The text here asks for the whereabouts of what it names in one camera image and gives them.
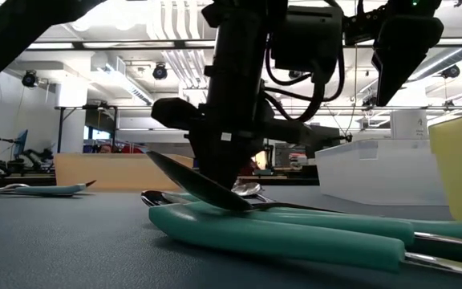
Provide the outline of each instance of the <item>wall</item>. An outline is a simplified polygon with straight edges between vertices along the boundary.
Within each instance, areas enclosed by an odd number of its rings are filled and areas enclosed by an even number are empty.
[[[19,78],[2,72],[0,137],[15,138],[21,131],[28,129],[25,149],[42,151],[55,145],[59,126],[59,111],[55,110],[55,103],[55,93],[47,93],[42,88],[25,88]],[[0,160],[10,159],[9,147],[10,144],[0,142]]]

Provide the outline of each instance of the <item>teal handle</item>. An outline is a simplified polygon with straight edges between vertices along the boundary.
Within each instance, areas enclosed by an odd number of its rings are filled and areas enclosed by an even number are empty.
[[[223,210],[202,201],[187,204],[195,210]],[[268,222],[281,222],[305,226],[319,226],[330,229],[349,230],[352,232],[374,234],[389,238],[397,238],[406,246],[415,241],[415,231],[410,222],[388,220],[383,218],[357,218],[342,215],[313,215],[293,213],[270,213],[269,211],[249,211],[236,214],[237,217]]]
[[[234,217],[226,210],[172,204],[149,209],[169,237],[222,250],[398,272],[404,244],[395,238]]]
[[[176,197],[180,197],[186,201],[201,201],[199,198],[189,193],[176,193]]]
[[[291,209],[291,208],[272,208],[268,212],[271,213],[292,213],[292,214],[311,214],[311,215],[342,215],[341,213],[331,213],[317,210],[301,210],[301,209]],[[353,215],[346,214],[354,218],[381,218],[381,217],[371,217],[363,215]],[[415,232],[423,232],[430,234],[439,234],[443,236],[449,236],[454,238],[462,239],[462,222],[459,221],[421,221],[421,220],[409,220],[409,219],[399,219],[399,218],[382,218],[384,220],[396,220],[402,222],[410,222],[413,225]]]
[[[44,195],[71,195],[86,189],[85,184],[82,185],[66,185],[66,186],[34,186],[34,187],[19,187],[15,188],[16,193],[39,193]]]

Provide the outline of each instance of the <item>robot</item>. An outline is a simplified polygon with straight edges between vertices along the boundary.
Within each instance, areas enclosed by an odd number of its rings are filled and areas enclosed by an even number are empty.
[[[5,47],[0,71],[51,25],[75,21],[101,2],[5,1],[0,6],[0,47]],[[379,71],[375,99],[377,105],[385,106],[438,43],[444,29],[434,17],[440,0],[388,0],[369,12],[359,0],[358,14],[352,17],[344,16],[334,0],[326,2],[330,6],[288,6],[287,0],[214,0],[202,10],[206,22],[218,28],[213,64],[205,68],[210,78],[207,103],[196,108],[181,99],[158,100],[152,117],[169,128],[189,131],[187,138],[206,177],[231,188],[240,169],[263,149],[265,138],[308,146],[320,141],[304,122],[323,102],[341,93],[343,40],[347,46],[374,40],[372,63]],[[303,72],[287,81],[273,78],[275,83],[291,85],[311,79],[314,85],[311,97],[292,93],[310,101],[297,119],[283,113],[268,94],[274,90],[261,80],[263,63],[270,68],[270,56],[276,68]],[[325,84],[336,63],[340,85],[326,99]],[[269,102],[286,120],[274,119]]]

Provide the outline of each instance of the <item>pipe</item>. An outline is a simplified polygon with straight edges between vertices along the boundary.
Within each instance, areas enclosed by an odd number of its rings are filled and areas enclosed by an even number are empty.
[[[199,14],[199,8],[197,7],[197,0],[188,0],[189,16],[190,16],[190,35],[193,39],[201,39],[199,35],[199,29],[197,28],[197,15]],[[197,50],[197,62],[201,67],[205,66],[205,55],[202,50]]]
[[[188,34],[186,32],[186,25],[185,25],[186,7],[184,6],[184,0],[176,0],[176,5],[177,5],[177,24],[176,24],[177,33],[180,35],[182,39],[189,39]],[[206,88],[208,84],[205,79],[204,68],[203,66],[201,66],[200,61],[196,57],[195,52],[192,50],[184,51],[184,54],[187,55],[190,58],[190,60],[192,60],[193,66],[195,67],[195,70],[197,72],[197,76],[199,77],[201,86],[203,88]]]
[[[154,3],[149,3],[149,10],[151,11],[154,8]],[[153,17],[147,17],[147,25],[146,31],[151,40],[158,40],[158,36],[156,36],[157,27],[155,25],[155,21]],[[184,77],[181,73],[180,68],[172,61],[171,56],[167,53],[167,51],[162,51],[161,55],[164,57],[165,61],[171,66],[172,71],[176,74],[177,78],[180,80],[181,83],[184,83],[185,87],[190,88],[190,82]]]
[[[165,19],[164,19],[165,34],[167,34],[168,39],[177,39],[177,36],[174,33],[174,29],[172,28],[172,1],[164,0],[164,6],[165,6]],[[192,84],[194,84],[194,87],[198,88],[199,83],[197,81],[197,77],[193,74],[190,63],[188,63],[187,59],[183,56],[183,52],[174,51],[174,57],[184,67],[184,71],[188,73],[188,77],[190,78],[190,81],[192,82]]]
[[[165,33],[164,33],[164,28],[163,28],[163,25],[161,24],[161,15],[162,15],[162,9],[161,9],[161,1],[160,0],[154,0],[152,2],[153,4],[153,10],[152,10],[152,14],[153,14],[153,21],[154,21],[154,31],[156,33],[156,36],[159,38],[159,39],[167,39],[167,37],[165,36]],[[193,88],[195,87],[197,84],[193,82],[192,79],[190,79],[187,75],[186,75],[186,71],[183,69],[183,65],[181,65],[181,63],[179,62],[179,60],[176,58],[175,54],[173,51],[166,51],[166,54],[168,55],[168,59],[171,63],[171,65],[173,65],[173,68],[177,69],[180,73],[180,75],[182,75],[185,83],[187,84],[187,88]]]

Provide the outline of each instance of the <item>security camera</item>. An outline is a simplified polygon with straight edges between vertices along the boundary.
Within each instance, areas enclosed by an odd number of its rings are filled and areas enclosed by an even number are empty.
[[[288,72],[288,77],[290,77],[290,79],[297,79],[297,78],[299,78],[301,76],[302,76],[301,71],[290,71],[290,72]]]
[[[22,85],[27,88],[36,88],[39,85],[39,79],[37,78],[36,71],[26,71],[26,74],[22,77]]]
[[[163,80],[167,78],[167,69],[165,63],[157,63],[156,68],[152,71],[152,77],[156,80]]]
[[[449,68],[445,69],[440,73],[441,77],[447,78],[456,78],[461,73],[461,70],[457,67],[457,65],[452,65]]]

